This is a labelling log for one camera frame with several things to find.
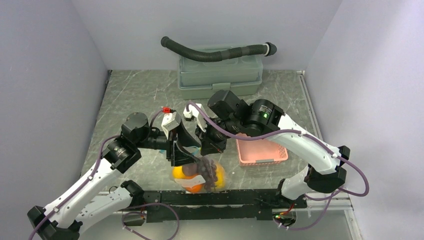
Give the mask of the dark red grape bunch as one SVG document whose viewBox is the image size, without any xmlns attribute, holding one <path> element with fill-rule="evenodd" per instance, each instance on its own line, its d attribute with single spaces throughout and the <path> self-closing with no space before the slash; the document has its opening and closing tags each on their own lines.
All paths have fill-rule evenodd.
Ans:
<svg viewBox="0 0 424 240">
<path fill-rule="evenodd" d="M 197 162 L 197 173 L 205 180 L 205 188 L 215 188 L 217 176 L 217 165 L 212 159 L 201 157 Z"/>
</svg>

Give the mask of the dark red plum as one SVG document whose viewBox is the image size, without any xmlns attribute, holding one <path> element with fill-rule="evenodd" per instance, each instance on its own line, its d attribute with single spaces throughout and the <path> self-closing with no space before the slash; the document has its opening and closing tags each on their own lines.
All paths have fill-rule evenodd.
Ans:
<svg viewBox="0 0 424 240">
<path fill-rule="evenodd" d="M 198 164 L 197 163 L 189 163 L 182 166 L 182 173 L 185 176 L 194 176 L 198 174 Z"/>
</svg>

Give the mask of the yellow lemon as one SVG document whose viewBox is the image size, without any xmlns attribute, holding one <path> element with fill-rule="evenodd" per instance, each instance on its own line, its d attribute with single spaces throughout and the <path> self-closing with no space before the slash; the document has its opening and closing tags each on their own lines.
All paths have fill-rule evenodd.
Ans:
<svg viewBox="0 0 424 240">
<path fill-rule="evenodd" d="M 186 175 L 183 173 L 183 167 L 182 166 L 173 167 L 172 177 L 174 179 L 184 179 L 186 177 Z"/>
</svg>

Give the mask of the clear zip top bag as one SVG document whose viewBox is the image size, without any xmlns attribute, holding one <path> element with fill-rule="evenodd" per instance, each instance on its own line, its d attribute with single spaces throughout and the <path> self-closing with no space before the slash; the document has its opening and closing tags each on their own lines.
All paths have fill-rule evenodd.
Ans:
<svg viewBox="0 0 424 240">
<path fill-rule="evenodd" d="M 188 147 L 188 152 L 189 153 L 191 153 L 192 155 L 194 155 L 194 156 L 196 156 L 196 157 L 198 157 L 199 159 L 200 158 L 202 158 L 202 157 L 207 157 L 207 158 L 209 158 L 209 159 L 211 159 L 208 155 L 207 156 L 201 156 L 200 155 L 200 148 L 199 147 L 193 147 L 193 146 L 191 146 L 191 147 Z M 183 187 L 182 187 L 182 185 L 181 185 L 181 179 L 177 179 L 177 178 L 173 178 L 173 176 L 172 176 L 172 170 L 173 170 L 173 167 L 171 167 L 171 169 L 170 169 L 170 172 L 169 172 L 169 179 L 171 180 L 171 181 L 173 181 L 174 183 L 176 183 L 176 184 L 178 184 L 182 189 L 184 189 Z M 226 180 L 226 185 L 225 185 L 225 188 L 224 188 L 224 190 L 227 188 L 227 186 L 228 186 L 228 181 L 227 181 L 227 173 L 226 173 L 226 171 L 225 171 L 225 180 Z M 213 188 L 205 188 L 205 184 L 204 184 L 204 186 L 203 186 L 203 188 L 202 188 L 202 190 L 200 191 L 200 192 L 198 192 L 198 193 L 196 193 L 196 194 L 199 194 L 199 193 L 215 193 L 215 192 L 218 192 L 218 191 L 213 191 Z"/>
</svg>

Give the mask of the orange fruit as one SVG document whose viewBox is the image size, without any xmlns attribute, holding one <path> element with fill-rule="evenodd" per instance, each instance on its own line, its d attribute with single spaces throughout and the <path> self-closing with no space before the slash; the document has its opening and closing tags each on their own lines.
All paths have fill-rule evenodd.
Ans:
<svg viewBox="0 0 424 240">
<path fill-rule="evenodd" d="M 181 186 L 190 193 L 199 193 L 205 184 L 206 180 L 201 175 L 193 175 L 181 179 Z"/>
</svg>

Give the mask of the yellow mango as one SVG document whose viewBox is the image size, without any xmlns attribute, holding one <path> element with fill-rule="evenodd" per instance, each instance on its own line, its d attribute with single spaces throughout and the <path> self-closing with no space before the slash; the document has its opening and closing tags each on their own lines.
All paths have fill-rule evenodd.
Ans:
<svg viewBox="0 0 424 240">
<path fill-rule="evenodd" d="M 225 189 L 226 187 L 226 172 L 221 164 L 213 164 L 212 169 L 214 170 L 214 187 L 212 188 L 214 192 L 219 192 Z"/>
</svg>

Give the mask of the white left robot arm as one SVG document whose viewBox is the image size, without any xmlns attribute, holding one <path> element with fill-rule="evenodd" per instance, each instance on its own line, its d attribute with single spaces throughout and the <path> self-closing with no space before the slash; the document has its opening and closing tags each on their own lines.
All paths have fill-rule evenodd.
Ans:
<svg viewBox="0 0 424 240">
<path fill-rule="evenodd" d="M 142 112 L 127 116 L 120 134 L 106 138 L 90 169 L 61 196 L 46 206 L 34 206 L 27 217 L 33 226 L 29 235 L 43 240 L 76 240 L 95 223 L 122 209 L 139 209 L 146 198 L 134 181 L 124 181 L 102 199 L 97 194 L 112 180 L 122 176 L 141 157 L 141 149 L 164 150 L 174 167 L 197 162 L 188 147 L 200 144 L 184 127 L 179 114 L 170 108 L 159 110 L 164 115 L 164 130 Z"/>
</svg>

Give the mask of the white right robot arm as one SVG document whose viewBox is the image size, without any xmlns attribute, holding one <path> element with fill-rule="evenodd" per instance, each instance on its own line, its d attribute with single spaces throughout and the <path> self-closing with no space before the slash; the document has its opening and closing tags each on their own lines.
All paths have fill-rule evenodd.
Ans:
<svg viewBox="0 0 424 240">
<path fill-rule="evenodd" d="M 217 91 L 207 102 L 216 115 L 209 118 L 202 107 L 189 102 L 186 109 L 196 109 L 207 123 L 202 130 L 213 143 L 228 138 L 243 141 L 267 140 L 285 147 L 307 162 L 296 175 L 280 181 L 275 194 L 276 203 L 289 207 L 298 197 L 310 191 L 330 194 L 346 182 L 347 171 L 342 158 L 350 149 L 335 147 L 316 138 L 298 125 L 282 108 L 267 99 L 246 103 L 230 90 Z"/>
</svg>

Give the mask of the pink perforated plastic basket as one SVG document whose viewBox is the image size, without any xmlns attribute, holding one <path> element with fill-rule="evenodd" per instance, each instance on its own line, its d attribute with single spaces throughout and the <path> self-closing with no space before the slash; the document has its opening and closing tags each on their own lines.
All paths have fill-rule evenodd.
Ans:
<svg viewBox="0 0 424 240">
<path fill-rule="evenodd" d="M 236 139 L 235 141 L 239 164 L 243 167 L 280 164 L 289 158 L 285 147 L 266 139 L 253 141 Z"/>
</svg>

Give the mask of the green plastic storage box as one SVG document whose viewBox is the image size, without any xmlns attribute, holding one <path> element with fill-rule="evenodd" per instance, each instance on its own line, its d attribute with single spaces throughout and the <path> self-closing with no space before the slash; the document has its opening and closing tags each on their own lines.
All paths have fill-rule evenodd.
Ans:
<svg viewBox="0 0 424 240">
<path fill-rule="evenodd" d="M 220 90 L 237 96 L 253 95 L 262 84 L 261 57 L 269 53 L 266 44 L 241 47 L 242 55 L 215 62 L 179 57 L 177 86 L 184 100 L 207 99 Z"/>
</svg>

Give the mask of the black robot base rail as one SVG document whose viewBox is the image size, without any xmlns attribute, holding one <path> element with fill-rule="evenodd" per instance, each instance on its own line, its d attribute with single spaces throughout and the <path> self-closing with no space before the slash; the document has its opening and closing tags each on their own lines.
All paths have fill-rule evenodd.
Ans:
<svg viewBox="0 0 424 240">
<path fill-rule="evenodd" d="M 288 208 L 307 208 L 301 196 L 289 203 L 275 189 L 231 189 L 213 193 L 188 193 L 182 190 L 147 190 L 133 200 L 125 211 L 146 211 L 148 223 L 180 220 L 256 219 L 268 221 Z"/>
</svg>

